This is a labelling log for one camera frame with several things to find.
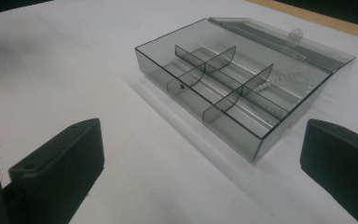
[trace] white table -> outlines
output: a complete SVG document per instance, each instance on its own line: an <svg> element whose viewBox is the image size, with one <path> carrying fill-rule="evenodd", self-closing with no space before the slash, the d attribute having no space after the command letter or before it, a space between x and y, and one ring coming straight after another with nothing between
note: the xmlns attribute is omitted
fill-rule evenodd
<svg viewBox="0 0 358 224"><path fill-rule="evenodd" d="M255 164L145 79L134 48L207 17L253 18L357 59ZM358 37L241 0L53 1L0 13L0 176L99 118L105 168L71 223L356 223L301 169L308 119L358 132Z"/></svg>

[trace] transparent plastic box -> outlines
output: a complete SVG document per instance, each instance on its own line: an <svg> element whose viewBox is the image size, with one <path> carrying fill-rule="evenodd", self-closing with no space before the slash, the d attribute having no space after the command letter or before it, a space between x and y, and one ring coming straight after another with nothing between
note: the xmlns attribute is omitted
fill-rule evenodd
<svg viewBox="0 0 358 224"><path fill-rule="evenodd" d="M251 19L209 18L135 49L142 72L248 161L354 57Z"/></svg>

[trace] plastic organizer tray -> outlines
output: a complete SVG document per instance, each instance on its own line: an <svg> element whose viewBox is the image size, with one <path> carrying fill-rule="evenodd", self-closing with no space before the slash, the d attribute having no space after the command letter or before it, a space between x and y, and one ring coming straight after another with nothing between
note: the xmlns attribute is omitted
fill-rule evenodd
<svg viewBox="0 0 358 224"><path fill-rule="evenodd" d="M135 49L142 72L248 161L354 57L250 19L209 18Z"/></svg>

